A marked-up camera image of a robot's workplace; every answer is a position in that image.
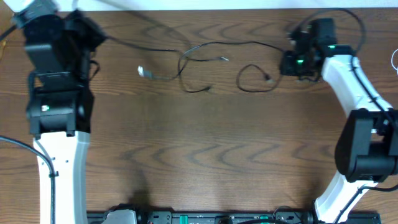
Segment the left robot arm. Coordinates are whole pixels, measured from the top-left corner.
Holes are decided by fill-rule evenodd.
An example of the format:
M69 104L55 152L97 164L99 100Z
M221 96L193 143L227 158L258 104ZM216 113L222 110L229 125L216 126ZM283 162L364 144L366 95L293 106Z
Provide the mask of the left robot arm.
M80 11L34 0L14 16L34 66L26 113L40 177L41 223L87 223L86 156L94 96L92 54L106 34Z

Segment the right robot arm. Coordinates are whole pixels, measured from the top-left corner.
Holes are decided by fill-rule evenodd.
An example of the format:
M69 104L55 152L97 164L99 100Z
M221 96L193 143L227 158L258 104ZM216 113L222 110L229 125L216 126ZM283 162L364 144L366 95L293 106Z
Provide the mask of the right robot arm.
M327 82L346 115L335 147L336 173L315 199L304 223L345 223L368 191L397 174L397 110L376 91L361 68L357 51L338 43L332 18L305 19L289 35L280 73Z

